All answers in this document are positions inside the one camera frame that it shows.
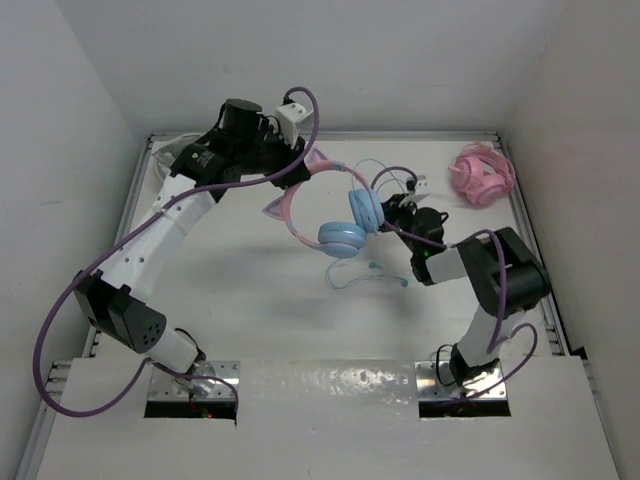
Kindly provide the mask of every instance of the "ear cushion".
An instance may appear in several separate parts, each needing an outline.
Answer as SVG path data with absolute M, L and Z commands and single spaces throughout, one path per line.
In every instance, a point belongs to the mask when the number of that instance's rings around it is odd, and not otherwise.
M 378 227 L 384 223 L 384 212 L 380 197 L 376 192 L 372 192 L 373 204 L 369 192 L 364 189 L 352 190 L 349 192 L 349 205 L 356 224 L 366 233 L 378 231 Z
M 318 230 L 322 251 L 336 258 L 355 257 L 364 247 L 366 238 L 366 232 L 355 223 L 329 222 Z
M 456 160 L 453 172 L 453 186 L 459 192 L 466 192 L 468 188 L 479 185 L 485 174 L 484 164 L 478 157 L 460 157 Z
M 474 205 L 489 205 L 504 196 L 507 183 L 501 175 L 485 175 L 481 181 L 473 182 L 467 189 L 467 196 Z

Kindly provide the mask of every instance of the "pink ear cup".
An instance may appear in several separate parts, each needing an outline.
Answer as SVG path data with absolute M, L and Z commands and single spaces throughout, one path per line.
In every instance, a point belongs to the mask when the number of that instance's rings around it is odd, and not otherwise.
M 486 206 L 504 196 L 507 183 L 501 175 L 488 174 L 479 182 L 472 182 L 467 188 L 467 196 L 474 205 Z
M 479 185 L 484 176 L 484 165 L 478 157 L 458 157 L 453 171 L 453 186 L 459 192 L 466 192 Z

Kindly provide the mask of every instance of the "white wall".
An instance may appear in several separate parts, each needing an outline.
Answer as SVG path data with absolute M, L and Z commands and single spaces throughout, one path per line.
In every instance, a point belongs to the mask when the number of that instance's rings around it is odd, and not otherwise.
M 565 0 L 57 0 L 144 131 L 317 93 L 324 128 L 495 129 Z
M 509 145 L 572 346 L 624 478 L 640 478 L 640 2 L 573 0 Z
M 0 478 L 39 403 L 31 353 L 66 283 L 113 241 L 138 147 L 53 0 L 0 3 Z M 69 302 L 45 353 L 81 351 Z

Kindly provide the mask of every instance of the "pink cat ear headphones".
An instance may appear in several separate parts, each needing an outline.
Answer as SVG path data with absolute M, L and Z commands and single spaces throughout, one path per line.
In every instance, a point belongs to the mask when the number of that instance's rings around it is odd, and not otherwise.
M 495 173 L 485 170 L 485 165 Z M 467 145 L 454 166 L 453 186 L 467 195 L 474 205 L 490 205 L 500 197 L 511 193 L 516 186 L 516 174 L 511 162 L 496 150 L 480 143 Z
M 367 235 L 375 233 L 384 223 L 384 213 L 378 194 L 371 190 L 367 181 L 358 172 L 340 162 L 333 162 L 318 149 L 313 149 L 307 159 L 307 167 L 311 175 L 326 171 L 339 171 L 352 174 L 364 186 L 364 189 L 349 192 L 349 204 L 355 223 L 329 222 L 318 230 L 318 242 L 309 240 L 298 233 L 291 220 L 291 202 L 301 183 L 288 188 L 284 195 L 262 211 L 271 218 L 282 220 L 289 231 L 302 243 L 314 250 L 320 250 L 331 257 L 355 257 L 366 243 Z

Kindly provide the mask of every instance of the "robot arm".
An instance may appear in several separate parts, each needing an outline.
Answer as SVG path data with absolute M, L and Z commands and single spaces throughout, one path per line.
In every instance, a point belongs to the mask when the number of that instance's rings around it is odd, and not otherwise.
M 197 193 L 168 209 L 164 205 L 196 187 L 238 182 L 242 175 L 269 175 L 293 163 L 305 147 L 297 125 L 308 116 L 306 109 L 297 103 L 279 107 L 277 132 L 261 110 L 252 102 L 227 100 L 216 125 L 178 155 L 140 223 L 158 213 L 161 218 L 75 290 L 96 329 L 179 373 L 189 372 L 194 362 L 204 359 L 204 353 L 170 328 L 166 317 L 146 302 L 164 265 L 200 218 L 220 202 L 225 190 Z M 310 176 L 301 162 L 273 184 L 284 189 Z
M 469 238 L 445 249 L 443 224 L 449 215 L 432 208 L 417 209 L 405 194 L 394 195 L 383 204 L 387 222 L 434 243 L 398 234 L 412 252 L 411 266 L 416 279 L 429 286 L 469 277 L 478 299 L 478 308 L 465 335 L 454 345 L 449 368 L 458 385 L 480 373 L 493 370 L 503 339 L 524 316 L 525 311 L 551 291 L 549 276 L 512 228 L 503 228 L 495 237 L 505 256 L 506 301 L 500 321 L 500 264 L 490 239 Z

